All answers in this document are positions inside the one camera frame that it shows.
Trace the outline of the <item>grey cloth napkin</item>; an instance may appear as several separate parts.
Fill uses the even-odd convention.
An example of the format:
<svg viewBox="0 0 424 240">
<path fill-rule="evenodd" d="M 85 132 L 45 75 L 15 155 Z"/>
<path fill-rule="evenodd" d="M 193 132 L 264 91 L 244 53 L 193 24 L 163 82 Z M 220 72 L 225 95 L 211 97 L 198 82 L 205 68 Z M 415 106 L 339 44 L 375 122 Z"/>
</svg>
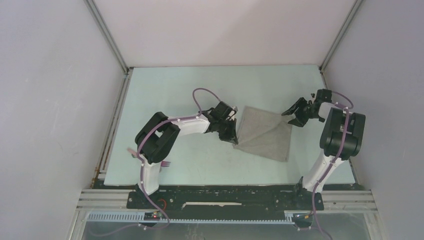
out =
<svg viewBox="0 0 424 240">
<path fill-rule="evenodd" d="M 287 162 L 293 126 L 290 115 L 247 106 L 233 148 L 277 162 Z"/>
</svg>

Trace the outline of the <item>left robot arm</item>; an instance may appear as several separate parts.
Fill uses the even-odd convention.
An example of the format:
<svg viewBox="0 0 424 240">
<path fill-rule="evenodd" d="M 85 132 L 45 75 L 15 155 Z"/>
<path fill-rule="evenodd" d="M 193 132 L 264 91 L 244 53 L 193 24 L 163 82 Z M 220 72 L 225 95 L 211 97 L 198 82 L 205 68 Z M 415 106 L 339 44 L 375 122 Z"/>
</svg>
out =
<svg viewBox="0 0 424 240">
<path fill-rule="evenodd" d="M 128 150 L 141 161 L 138 187 L 142 192 L 138 201 L 145 208 L 156 206 L 162 162 L 169 155 L 177 137 L 217 133 L 220 141 L 237 145 L 237 112 L 236 107 L 224 101 L 220 101 L 216 107 L 185 117 L 171 118 L 161 111 L 156 112 L 136 135 L 134 142 L 137 150 Z"/>
</svg>

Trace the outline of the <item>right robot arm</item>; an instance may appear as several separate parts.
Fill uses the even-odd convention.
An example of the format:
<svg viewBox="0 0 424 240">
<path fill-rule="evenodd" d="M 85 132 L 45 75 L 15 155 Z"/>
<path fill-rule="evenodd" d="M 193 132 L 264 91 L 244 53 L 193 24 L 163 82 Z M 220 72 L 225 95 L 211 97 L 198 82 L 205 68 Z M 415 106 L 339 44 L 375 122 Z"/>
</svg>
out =
<svg viewBox="0 0 424 240">
<path fill-rule="evenodd" d="M 366 116 L 353 112 L 354 104 L 351 100 L 348 101 L 349 105 L 344 105 L 333 101 L 333 95 L 342 94 L 319 89 L 311 94 L 311 100 L 301 97 L 282 113 L 282 116 L 293 115 L 294 118 L 288 124 L 296 127 L 304 127 L 311 119 L 324 123 L 318 158 L 307 175 L 300 179 L 300 190 L 290 196 L 291 204 L 297 209 L 308 206 L 311 202 L 310 194 L 314 197 L 321 193 L 335 169 L 357 156 L 362 147 Z"/>
</svg>

